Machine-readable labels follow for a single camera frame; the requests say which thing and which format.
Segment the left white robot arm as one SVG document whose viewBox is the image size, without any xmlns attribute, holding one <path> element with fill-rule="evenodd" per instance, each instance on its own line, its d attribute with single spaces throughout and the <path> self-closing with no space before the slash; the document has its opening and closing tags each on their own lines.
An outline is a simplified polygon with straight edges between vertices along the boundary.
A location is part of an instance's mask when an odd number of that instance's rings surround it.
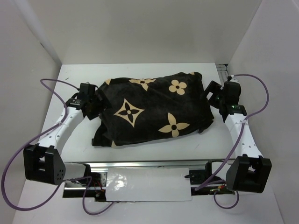
<svg viewBox="0 0 299 224">
<path fill-rule="evenodd" d="M 39 141 L 23 150 L 25 177 L 28 180 L 52 185 L 76 180 L 81 186 L 92 182 L 90 165 L 64 162 L 62 150 L 76 127 L 88 118 L 92 120 L 110 108 L 104 92 L 94 84 L 81 83 L 76 96 L 68 99 L 53 128 Z"/>
</svg>

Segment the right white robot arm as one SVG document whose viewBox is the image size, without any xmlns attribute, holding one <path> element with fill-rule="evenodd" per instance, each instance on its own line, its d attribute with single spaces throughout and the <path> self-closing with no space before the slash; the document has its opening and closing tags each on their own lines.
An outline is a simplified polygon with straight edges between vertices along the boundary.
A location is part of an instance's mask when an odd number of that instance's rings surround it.
<svg viewBox="0 0 299 224">
<path fill-rule="evenodd" d="M 226 173 L 227 188 L 231 191 L 262 193 L 266 186 L 272 163 L 264 158 L 251 134 L 249 115 L 239 104 L 241 86 L 237 82 L 226 81 L 220 85 L 211 81 L 202 97 L 211 93 L 208 103 L 219 110 L 223 122 L 234 143 L 235 161 Z"/>
</svg>

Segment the black beige patterned pillowcase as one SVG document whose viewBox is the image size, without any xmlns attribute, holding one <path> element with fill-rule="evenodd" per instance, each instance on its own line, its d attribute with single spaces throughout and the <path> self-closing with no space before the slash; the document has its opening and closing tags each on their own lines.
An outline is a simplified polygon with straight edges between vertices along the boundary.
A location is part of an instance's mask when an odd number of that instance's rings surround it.
<svg viewBox="0 0 299 224">
<path fill-rule="evenodd" d="M 92 145 L 118 147 L 203 132 L 214 121 L 198 72 L 165 77 L 106 80 L 99 88 L 110 107 L 99 114 L 101 124 Z"/>
</svg>

